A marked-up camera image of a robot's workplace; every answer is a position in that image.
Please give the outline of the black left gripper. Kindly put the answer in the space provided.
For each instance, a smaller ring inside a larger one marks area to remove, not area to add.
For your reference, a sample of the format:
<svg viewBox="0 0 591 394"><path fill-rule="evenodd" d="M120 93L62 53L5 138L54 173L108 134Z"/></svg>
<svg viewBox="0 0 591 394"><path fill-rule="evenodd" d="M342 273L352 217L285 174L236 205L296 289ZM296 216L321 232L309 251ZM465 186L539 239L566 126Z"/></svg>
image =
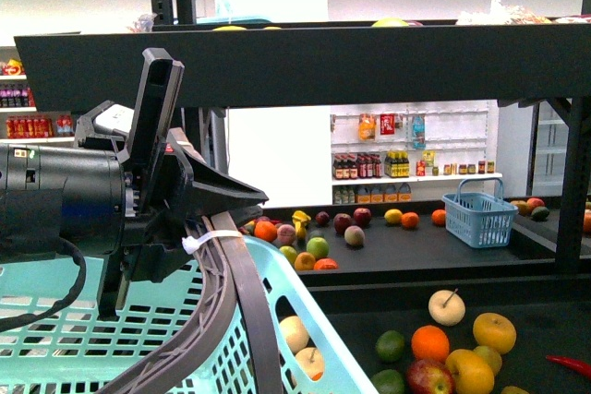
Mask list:
<svg viewBox="0 0 591 394"><path fill-rule="evenodd" d="M117 317L130 282L160 282L186 263L185 219L268 200L207 164L181 128L169 130L185 66L163 48L142 56L135 109L105 101L78 118L75 132L73 242L103 259L101 319Z"/></svg>

